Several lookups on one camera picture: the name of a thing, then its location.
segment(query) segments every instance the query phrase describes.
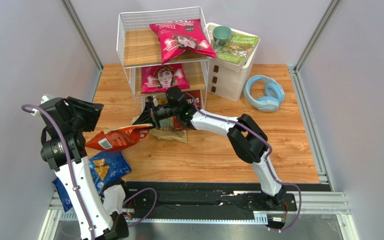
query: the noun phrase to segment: green cup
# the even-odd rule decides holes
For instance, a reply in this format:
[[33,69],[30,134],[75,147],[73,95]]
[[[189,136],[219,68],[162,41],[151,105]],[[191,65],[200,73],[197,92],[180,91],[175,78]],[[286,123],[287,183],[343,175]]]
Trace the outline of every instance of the green cup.
[[212,31],[215,46],[223,46],[232,36],[232,30],[227,26],[217,26]]

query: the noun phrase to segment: barcode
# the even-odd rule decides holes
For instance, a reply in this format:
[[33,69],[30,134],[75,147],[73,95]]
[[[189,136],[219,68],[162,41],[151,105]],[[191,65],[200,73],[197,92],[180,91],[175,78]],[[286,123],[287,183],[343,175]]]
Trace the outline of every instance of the barcode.
[[98,141],[98,143],[104,149],[111,149],[112,148],[112,145],[108,142],[108,140],[106,138]]

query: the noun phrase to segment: two-tier shelf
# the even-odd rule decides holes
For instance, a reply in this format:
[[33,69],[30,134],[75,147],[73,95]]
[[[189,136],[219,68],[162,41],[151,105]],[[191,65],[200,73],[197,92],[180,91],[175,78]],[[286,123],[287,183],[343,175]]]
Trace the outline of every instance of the two-tier shelf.
[[[162,62],[160,42],[157,35],[150,29],[149,24],[191,19],[200,19],[202,31],[210,42],[204,14],[198,6],[119,14],[116,51],[139,111],[143,109],[147,96],[165,94],[164,92],[142,93],[141,68],[160,65]],[[184,74],[190,85],[190,88],[182,89],[182,91],[200,90],[202,108],[205,108],[209,58],[186,50],[167,64],[177,63],[183,64]]]

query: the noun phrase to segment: wood surface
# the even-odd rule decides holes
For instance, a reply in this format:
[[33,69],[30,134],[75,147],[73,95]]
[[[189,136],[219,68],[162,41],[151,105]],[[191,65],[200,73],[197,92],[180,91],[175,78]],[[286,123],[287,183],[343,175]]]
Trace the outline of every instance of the wood surface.
[[[189,83],[190,88],[182,89],[184,91],[193,91],[193,90],[202,90],[206,89],[206,83],[204,81],[203,69],[201,67],[201,62],[187,62],[183,63],[184,75]],[[139,67],[136,69],[136,79],[135,79],[135,96],[136,97],[146,97],[155,95],[155,93],[142,93],[142,68]]]
[[[129,30],[125,32],[124,67],[142,67],[161,64],[161,45],[157,35],[150,29]],[[169,63],[182,63],[203,60],[207,57],[186,50]]]
[[[277,112],[260,112],[244,96],[233,102],[208,93],[206,110],[229,117],[250,115],[267,134],[273,147],[271,160],[283,182],[319,183],[314,160],[286,65],[254,65],[250,76],[266,75],[277,80],[285,90],[285,100]],[[263,96],[264,83],[251,88],[255,98]],[[104,104],[94,132],[130,125],[141,113],[120,64],[104,66],[95,103]],[[229,140],[207,131],[188,131],[188,143],[146,139],[123,151],[132,167],[124,179],[130,181],[174,182],[258,182],[248,163],[239,159]],[[87,148],[89,157],[99,151]]]

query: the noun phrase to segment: white wall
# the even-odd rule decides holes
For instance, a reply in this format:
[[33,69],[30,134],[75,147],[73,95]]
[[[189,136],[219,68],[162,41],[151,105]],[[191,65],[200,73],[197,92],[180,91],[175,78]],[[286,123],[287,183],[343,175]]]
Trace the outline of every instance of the white wall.
[[0,240],[36,240],[55,174],[44,122],[21,111],[42,94],[91,100],[98,71],[58,0],[0,0]]
[[384,239],[384,1],[343,0],[301,77],[360,239]]
[[295,65],[330,0],[71,0],[103,64],[118,64],[118,14],[200,6],[207,23],[261,37],[255,64]]

